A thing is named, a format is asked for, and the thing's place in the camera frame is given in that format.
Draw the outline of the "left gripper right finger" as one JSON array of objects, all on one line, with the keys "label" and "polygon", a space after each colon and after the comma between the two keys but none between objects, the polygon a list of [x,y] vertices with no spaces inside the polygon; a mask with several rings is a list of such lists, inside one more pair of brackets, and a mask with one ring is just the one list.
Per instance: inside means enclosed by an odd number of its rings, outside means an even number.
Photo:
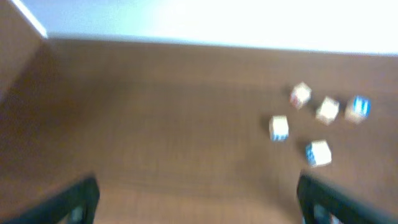
[{"label": "left gripper right finger", "polygon": [[301,174],[297,184],[304,223],[397,223],[393,216],[356,200],[343,189],[312,174]]}]

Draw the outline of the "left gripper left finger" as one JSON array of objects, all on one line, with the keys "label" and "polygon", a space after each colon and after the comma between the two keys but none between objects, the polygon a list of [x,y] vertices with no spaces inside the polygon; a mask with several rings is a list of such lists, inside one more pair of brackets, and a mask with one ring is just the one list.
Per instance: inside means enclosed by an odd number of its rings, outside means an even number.
[{"label": "left gripper left finger", "polygon": [[3,221],[6,224],[67,223],[92,224],[100,199],[100,189],[94,176],[72,184],[25,212]]}]

